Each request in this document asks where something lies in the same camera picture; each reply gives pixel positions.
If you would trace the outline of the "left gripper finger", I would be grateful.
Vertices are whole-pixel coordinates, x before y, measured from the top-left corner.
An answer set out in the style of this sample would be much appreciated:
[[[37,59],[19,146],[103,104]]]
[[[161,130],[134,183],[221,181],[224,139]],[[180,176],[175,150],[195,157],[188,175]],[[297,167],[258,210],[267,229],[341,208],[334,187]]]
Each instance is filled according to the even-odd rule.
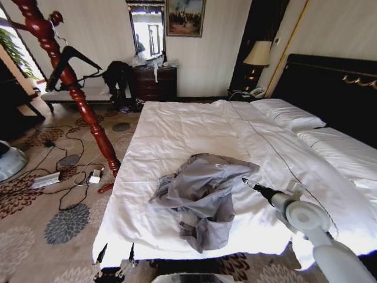
[[[125,278],[135,267],[134,261],[134,243],[131,246],[130,255],[127,260],[123,260],[120,269],[115,273],[117,278]]]
[[[103,261],[106,249],[107,249],[107,244],[105,244],[103,249],[100,251],[100,253],[99,253],[99,255],[96,259],[96,262],[93,264],[94,271],[95,271],[93,279],[99,279],[99,278],[102,277],[102,271],[101,271],[100,263],[102,263],[102,261]]]

